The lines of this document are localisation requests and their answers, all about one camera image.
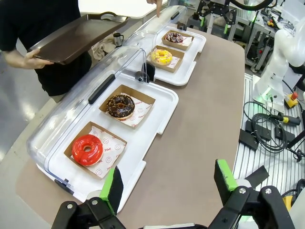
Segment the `person's right hand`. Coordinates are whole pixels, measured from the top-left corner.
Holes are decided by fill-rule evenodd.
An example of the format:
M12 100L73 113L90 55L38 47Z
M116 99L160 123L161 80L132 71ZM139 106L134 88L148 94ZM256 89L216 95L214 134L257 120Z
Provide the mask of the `person's right hand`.
M39 54L39 52L40 49L28 52L23 58L21 67L23 69L42 69L46 65L54 64L54 62L37 58L36 55Z

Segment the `person's left hand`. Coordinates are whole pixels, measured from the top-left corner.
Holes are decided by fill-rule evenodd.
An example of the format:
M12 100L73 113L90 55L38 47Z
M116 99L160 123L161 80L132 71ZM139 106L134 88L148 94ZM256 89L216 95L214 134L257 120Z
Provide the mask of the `person's left hand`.
M147 0L146 2L148 4L155 4L156 5L156 15L159 18L163 1L162 0Z

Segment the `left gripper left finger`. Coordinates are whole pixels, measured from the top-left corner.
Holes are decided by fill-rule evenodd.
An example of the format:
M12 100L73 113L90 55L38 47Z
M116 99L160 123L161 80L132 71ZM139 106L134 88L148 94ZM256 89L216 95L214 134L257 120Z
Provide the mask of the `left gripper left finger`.
M111 168L98 197L82 204L65 201L60 205L53 229L124 229L117 218L123 193L123 181L118 167Z

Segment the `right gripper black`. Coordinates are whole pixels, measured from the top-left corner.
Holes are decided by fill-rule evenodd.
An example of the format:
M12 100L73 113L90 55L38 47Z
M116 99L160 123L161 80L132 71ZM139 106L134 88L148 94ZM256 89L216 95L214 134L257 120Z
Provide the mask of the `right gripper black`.
M210 0L208 4L204 0L201 0L199 2L200 25L204 25L205 17L210 12L224 12L224 33L227 33L228 29L232 25L235 25L236 22L236 8L231 8L229 4L230 0Z

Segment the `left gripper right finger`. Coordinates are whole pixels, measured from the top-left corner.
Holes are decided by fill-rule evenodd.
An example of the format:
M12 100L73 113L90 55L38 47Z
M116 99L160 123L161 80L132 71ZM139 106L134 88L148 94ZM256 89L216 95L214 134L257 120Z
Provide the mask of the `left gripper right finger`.
M223 204L210 229L294 229L291 216L278 189L265 186L260 191L239 186L224 159L217 159L214 180Z

